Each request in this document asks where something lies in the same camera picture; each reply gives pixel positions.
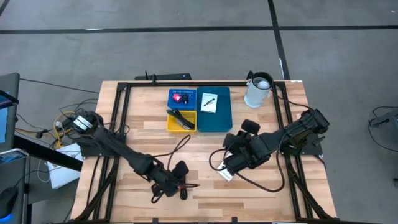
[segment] yellow tray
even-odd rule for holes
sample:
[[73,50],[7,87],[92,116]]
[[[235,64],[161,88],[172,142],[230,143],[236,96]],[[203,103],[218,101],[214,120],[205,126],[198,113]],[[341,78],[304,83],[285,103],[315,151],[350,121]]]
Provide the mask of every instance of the yellow tray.
[[180,111],[181,115],[195,125],[195,129],[186,130],[177,123],[177,119],[171,115],[167,115],[167,130],[171,133],[194,133],[197,131],[197,112],[196,111]]

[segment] wooden table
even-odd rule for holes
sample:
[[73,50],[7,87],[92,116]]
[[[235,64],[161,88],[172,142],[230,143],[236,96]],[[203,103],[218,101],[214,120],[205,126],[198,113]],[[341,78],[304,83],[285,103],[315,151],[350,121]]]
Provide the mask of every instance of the wooden table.
[[[289,100],[308,104],[302,82],[285,81]],[[96,112],[109,122],[116,94],[117,82],[104,81],[99,94]],[[185,134],[173,134],[166,131],[167,95],[171,87],[134,87],[129,99],[126,124],[131,130],[127,135],[127,145],[136,151],[149,154],[164,154],[171,152]],[[260,108],[250,108],[244,103],[246,88],[230,87],[233,128],[236,134],[245,119],[251,119],[261,125],[261,132],[277,130],[275,106],[272,96],[268,97]],[[122,110],[124,95],[122,94],[118,121]],[[284,115],[283,102],[280,101]],[[300,117],[305,108],[291,105],[294,120]],[[225,133],[194,133],[184,148],[175,153],[171,167],[184,160],[190,169],[187,180],[200,184],[200,187],[188,190],[188,199],[181,200],[179,193],[173,197],[163,196],[157,204],[152,204],[152,192],[148,183],[135,173],[127,161],[121,159],[116,184],[115,198],[111,222],[151,222],[159,218],[160,222],[230,222],[231,217],[237,217],[240,222],[293,221],[294,213],[290,197],[289,184],[277,193],[269,193],[245,182],[235,176],[231,182],[225,181],[208,165],[211,152],[221,148]],[[218,166],[222,154],[213,157],[213,163]],[[168,157],[160,160],[167,163]],[[303,168],[309,191],[317,202],[331,216],[335,216],[328,180],[323,164],[313,156],[302,156]],[[86,207],[88,187],[93,173],[96,158],[84,161],[76,200],[72,210],[72,218],[77,217]],[[285,171],[284,160],[280,159]],[[93,192],[96,192],[100,177],[101,161],[95,175]],[[255,170],[243,170],[241,174],[268,187],[277,188],[281,184],[275,156]],[[300,200],[300,210],[305,217],[302,195],[297,189]],[[101,204],[99,217],[104,217],[106,198]]]

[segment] red object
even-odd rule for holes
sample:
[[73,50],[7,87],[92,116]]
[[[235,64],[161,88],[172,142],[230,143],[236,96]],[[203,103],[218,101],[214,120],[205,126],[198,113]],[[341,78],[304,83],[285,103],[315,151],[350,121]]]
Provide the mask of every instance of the red object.
[[182,97],[178,94],[173,95],[173,100],[176,101],[177,103],[181,102]]

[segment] blue tray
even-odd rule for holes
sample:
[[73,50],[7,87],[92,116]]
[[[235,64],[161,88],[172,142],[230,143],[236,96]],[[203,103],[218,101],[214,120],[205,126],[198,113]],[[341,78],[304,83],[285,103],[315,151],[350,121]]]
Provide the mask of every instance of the blue tray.
[[[177,103],[173,100],[173,95],[179,94],[180,96],[186,94],[188,95],[188,103],[184,104],[182,101]],[[167,101],[167,106],[169,108],[178,110],[195,110],[195,105],[197,102],[197,91],[190,89],[170,89],[169,90],[169,100]]]
[[[217,94],[216,113],[200,111],[203,93]],[[231,93],[228,87],[199,87],[197,99],[197,123],[200,132],[225,133],[232,128]]]

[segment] gray floor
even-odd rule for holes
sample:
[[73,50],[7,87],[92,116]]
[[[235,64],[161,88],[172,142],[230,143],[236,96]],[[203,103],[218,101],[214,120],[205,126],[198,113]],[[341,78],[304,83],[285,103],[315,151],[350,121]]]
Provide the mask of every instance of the gray floor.
[[[275,8],[280,26],[398,24],[397,1],[277,0]],[[11,0],[0,17],[0,30],[235,25],[271,26],[267,1]],[[398,153],[377,147],[367,123],[374,107],[397,106],[398,30],[281,35],[291,79],[304,81],[310,105],[331,123],[322,146],[338,216],[396,223]],[[102,80],[132,80],[145,70],[189,72],[194,79],[245,78],[248,70],[262,70],[282,78],[273,31],[0,35],[0,73],[99,91]],[[19,96],[18,113],[45,128],[59,107],[96,97],[24,81]],[[398,149],[388,127],[373,133]],[[75,187],[35,203],[33,223],[62,221]],[[37,191],[39,200],[45,191]]]

